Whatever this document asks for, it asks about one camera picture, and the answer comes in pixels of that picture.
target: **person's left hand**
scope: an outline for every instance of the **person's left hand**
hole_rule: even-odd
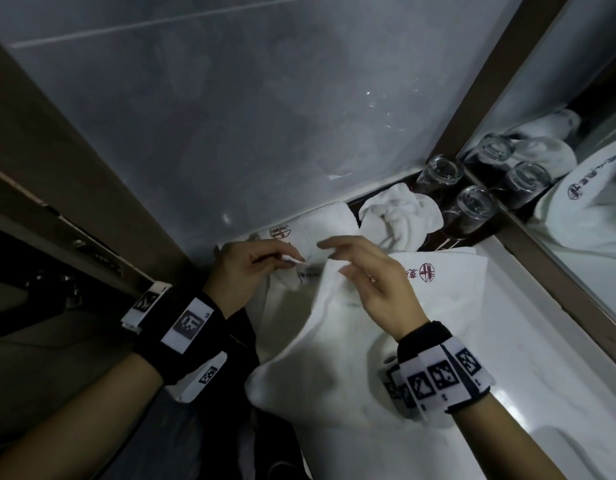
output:
[[[228,318],[248,303],[266,274],[295,266],[283,261],[282,255],[305,261],[293,246],[278,239],[229,242],[219,254],[204,293]]]

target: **upside-down glass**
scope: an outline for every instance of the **upside-down glass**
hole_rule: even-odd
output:
[[[465,157],[463,164],[488,187],[501,180],[510,169],[506,162],[514,150],[510,138],[490,133]]]
[[[454,248],[496,214],[498,204],[493,195],[476,185],[464,188],[455,202],[441,211],[443,228],[430,234],[424,251]]]
[[[463,177],[463,166],[458,161],[445,155],[436,155],[430,159],[424,170],[419,174],[411,190],[416,194],[424,194],[435,202],[441,203],[445,192],[456,185]]]
[[[508,209],[515,210],[548,188],[551,181],[549,172],[538,163],[521,162],[490,191]]]

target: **gray wall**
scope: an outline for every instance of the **gray wall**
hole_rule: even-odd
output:
[[[0,0],[0,40],[192,258],[420,166],[521,0]]]
[[[570,102],[616,55],[616,0],[570,0],[481,125],[479,134]]]

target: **hand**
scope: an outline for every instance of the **hand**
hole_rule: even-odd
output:
[[[248,303],[265,275],[295,266],[283,261],[282,255],[305,261],[294,247],[277,239],[229,242],[219,254],[204,293],[228,318]]]
[[[339,273],[354,283],[370,318],[395,340],[429,321],[403,266],[365,237],[341,235],[317,245],[321,249],[335,248],[331,259],[351,262]]]

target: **person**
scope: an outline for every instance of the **person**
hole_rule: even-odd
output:
[[[415,337],[417,331],[431,324],[399,262],[367,239],[338,236],[318,245],[322,249],[333,248],[331,258],[349,261],[340,272],[356,286],[370,318],[392,335],[400,348],[411,342],[408,337]],[[203,287],[204,299],[213,302],[217,316],[227,319],[246,305],[267,274],[294,266],[283,260],[282,255],[304,260],[290,244],[274,239],[224,246]],[[135,349],[56,414],[25,434],[0,456],[0,480],[72,480],[92,476],[120,445],[164,381],[172,383],[175,379],[170,376],[180,363],[155,359],[155,355],[145,353],[145,347]],[[565,480],[489,391],[452,416],[488,479]]]

